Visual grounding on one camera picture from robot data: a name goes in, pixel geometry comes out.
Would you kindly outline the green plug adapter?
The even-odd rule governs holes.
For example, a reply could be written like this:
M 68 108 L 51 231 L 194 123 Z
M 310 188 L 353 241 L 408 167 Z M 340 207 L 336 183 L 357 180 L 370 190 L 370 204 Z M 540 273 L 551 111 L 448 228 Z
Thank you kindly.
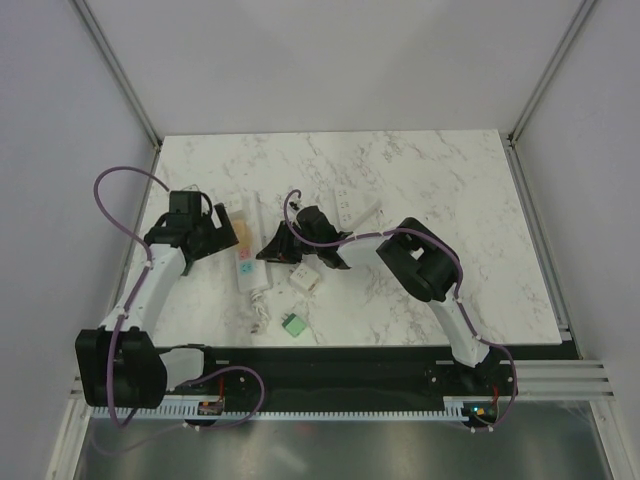
M 295 313 L 284 314 L 281 326 L 293 338 L 299 337 L 307 329 L 307 323 Z

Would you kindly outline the long white power strip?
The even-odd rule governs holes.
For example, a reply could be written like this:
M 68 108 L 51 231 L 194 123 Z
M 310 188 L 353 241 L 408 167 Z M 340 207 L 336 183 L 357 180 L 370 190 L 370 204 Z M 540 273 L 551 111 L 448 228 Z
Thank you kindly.
M 258 195 L 234 193 L 225 206 L 231 222 L 245 219 L 253 235 L 250 247 L 238 249 L 238 244 L 234 247 L 239 292 L 257 294 L 265 291 L 271 287 L 271 278 L 266 262 L 256 259 L 256 254 L 264 247 L 265 242 Z

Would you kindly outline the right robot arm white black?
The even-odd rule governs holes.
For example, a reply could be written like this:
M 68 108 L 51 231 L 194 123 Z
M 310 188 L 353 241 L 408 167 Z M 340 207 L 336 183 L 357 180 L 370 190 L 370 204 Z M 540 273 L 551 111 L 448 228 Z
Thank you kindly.
M 288 201 L 284 219 L 257 258 L 294 265 L 310 255 L 334 270 L 385 266 L 411 297 L 426 303 L 435 315 L 461 365 L 460 386 L 477 394 L 493 383 L 494 371 L 485 361 L 490 346 L 461 306 L 460 258 L 417 219 L 407 217 L 386 232 L 356 234 L 336 229 L 316 206 Z

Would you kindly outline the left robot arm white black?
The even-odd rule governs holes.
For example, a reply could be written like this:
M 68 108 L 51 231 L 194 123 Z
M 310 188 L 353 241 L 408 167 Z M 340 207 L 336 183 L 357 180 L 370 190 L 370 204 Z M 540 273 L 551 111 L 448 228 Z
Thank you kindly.
M 81 330 L 75 341 L 84 397 L 92 407 L 151 409 L 185 382 L 198 393 L 219 382 L 218 367 L 201 350 L 156 347 L 151 333 L 169 293 L 193 264 L 238 243 L 225 206 L 203 192 L 172 191 L 168 211 L 144 243 L 144 278 L 126 287 L 100 325 Z

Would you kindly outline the white cube plug orange logo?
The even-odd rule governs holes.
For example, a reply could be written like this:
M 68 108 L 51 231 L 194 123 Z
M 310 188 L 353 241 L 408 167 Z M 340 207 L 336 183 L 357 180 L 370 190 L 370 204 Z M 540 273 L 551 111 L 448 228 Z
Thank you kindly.
M 299 264 L 289 276 L 289 284 L 298 292 L 311 295 L 320 283 L 320 275 L 306 264 Z

